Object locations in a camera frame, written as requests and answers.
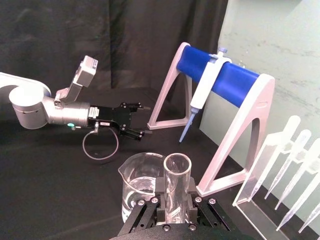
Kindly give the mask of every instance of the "black backdrop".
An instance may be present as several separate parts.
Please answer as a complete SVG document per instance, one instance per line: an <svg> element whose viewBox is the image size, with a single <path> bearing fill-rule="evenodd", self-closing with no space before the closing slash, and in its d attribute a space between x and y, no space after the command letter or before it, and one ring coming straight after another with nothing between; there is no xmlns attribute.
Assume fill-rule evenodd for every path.
<svg viewBox="0 0 320 240"><path fill-rule="evenodd" d="M160 91L181 42L216 52L227 4L227 0L2 0L0 72L39 80L54 95L68 87L80 61L89 55L99 60L90 88ZM184 111L181 80L167 99Z"/></svg>

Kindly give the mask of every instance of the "glass tube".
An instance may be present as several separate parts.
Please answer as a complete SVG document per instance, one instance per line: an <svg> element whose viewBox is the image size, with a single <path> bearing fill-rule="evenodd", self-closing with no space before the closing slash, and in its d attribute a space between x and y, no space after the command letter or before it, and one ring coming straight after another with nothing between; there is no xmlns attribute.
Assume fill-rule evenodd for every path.
<svg viewBox="0 0 320 240"><path fill-rule="evenodd" d="M190 183L191 160L184 154L172 153L163 162L165 223L184 224Z"/></svg>

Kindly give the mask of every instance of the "water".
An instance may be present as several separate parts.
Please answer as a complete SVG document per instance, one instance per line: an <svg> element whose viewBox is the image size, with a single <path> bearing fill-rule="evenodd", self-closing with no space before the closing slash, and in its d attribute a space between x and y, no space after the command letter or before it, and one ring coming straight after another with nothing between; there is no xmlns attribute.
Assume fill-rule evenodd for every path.
<svg viewBox="0 0 320 240"><path fill-rule="evenodd" d="M129 182L129 185L139 191L140 193L133 190L131 187L123 184L122 193L122 220L126 222L132 209L134 208L136 201L139 199L144 199L149 201L155 196L156 178L150 176L137 177Z"/></svg>

